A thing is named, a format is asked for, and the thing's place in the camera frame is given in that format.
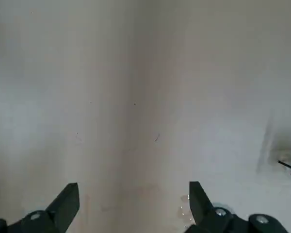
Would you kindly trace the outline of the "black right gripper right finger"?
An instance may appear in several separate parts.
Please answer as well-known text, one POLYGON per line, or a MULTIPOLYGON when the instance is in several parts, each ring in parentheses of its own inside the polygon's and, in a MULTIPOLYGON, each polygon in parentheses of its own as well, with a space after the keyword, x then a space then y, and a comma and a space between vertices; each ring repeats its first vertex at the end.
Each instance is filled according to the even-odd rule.
POLYGON ((189 182, 189 205, 195 224, 186 233, 287 233, 274 217, 252 214, 248 220, 223 207, 215 207, 200 182, 189 182))

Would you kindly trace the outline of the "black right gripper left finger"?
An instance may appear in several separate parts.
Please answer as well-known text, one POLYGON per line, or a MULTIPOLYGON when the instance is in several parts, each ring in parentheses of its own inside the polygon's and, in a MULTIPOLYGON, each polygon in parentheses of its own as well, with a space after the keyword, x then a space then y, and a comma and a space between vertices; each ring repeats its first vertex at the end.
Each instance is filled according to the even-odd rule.
POLYGON ((69 183, 45 210, 33 211, 11 225, 0 218, 0 233, 65 233, 79 208, 79 186, 69 183))

